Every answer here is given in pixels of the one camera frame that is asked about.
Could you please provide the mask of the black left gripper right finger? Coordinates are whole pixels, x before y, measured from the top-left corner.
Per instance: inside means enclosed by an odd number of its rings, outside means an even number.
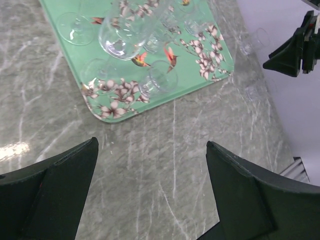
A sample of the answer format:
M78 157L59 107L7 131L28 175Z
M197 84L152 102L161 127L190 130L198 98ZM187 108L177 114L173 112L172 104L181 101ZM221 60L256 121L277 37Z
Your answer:
M213 141L206 145L206 162L219 217L206 239L319 239L318 186L281 176Z

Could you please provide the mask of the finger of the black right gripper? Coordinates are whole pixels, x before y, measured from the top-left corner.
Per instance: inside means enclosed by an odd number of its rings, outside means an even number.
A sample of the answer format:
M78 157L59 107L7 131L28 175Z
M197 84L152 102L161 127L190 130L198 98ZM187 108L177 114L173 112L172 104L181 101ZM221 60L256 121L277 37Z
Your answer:
M302 50L302 72L309 74L320 60L320 14L308 11L303 19L304 30Z
M265 70L276 71L290 77L297 77L300 73L303 47L304 28L299 27L290 39L269 54L269 59L262 64L262 67Z

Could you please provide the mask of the tall clear champagne flute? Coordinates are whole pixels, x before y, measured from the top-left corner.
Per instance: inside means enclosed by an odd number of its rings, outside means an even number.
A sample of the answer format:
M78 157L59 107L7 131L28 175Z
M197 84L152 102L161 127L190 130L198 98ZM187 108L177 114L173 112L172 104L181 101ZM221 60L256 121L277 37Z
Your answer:
M94 39L93 27L83 16L86 3L86 0L79 0L77 12L66 12L57 18L59 36L72 45L85 46Z

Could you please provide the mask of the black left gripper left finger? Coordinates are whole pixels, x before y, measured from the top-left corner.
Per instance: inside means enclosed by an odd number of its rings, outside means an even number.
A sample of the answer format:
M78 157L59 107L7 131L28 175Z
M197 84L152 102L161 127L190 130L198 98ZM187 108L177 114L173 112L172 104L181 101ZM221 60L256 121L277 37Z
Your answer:
M92 137L75 147L0 176L2 240L73 240L99 153Z

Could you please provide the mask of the clear wine glass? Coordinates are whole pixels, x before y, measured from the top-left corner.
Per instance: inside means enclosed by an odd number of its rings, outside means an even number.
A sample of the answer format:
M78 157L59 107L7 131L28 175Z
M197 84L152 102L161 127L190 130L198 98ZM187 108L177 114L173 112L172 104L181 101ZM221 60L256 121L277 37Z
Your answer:
M165 0L115 0L98 33L103 50L130 60L141 50L168 6Z

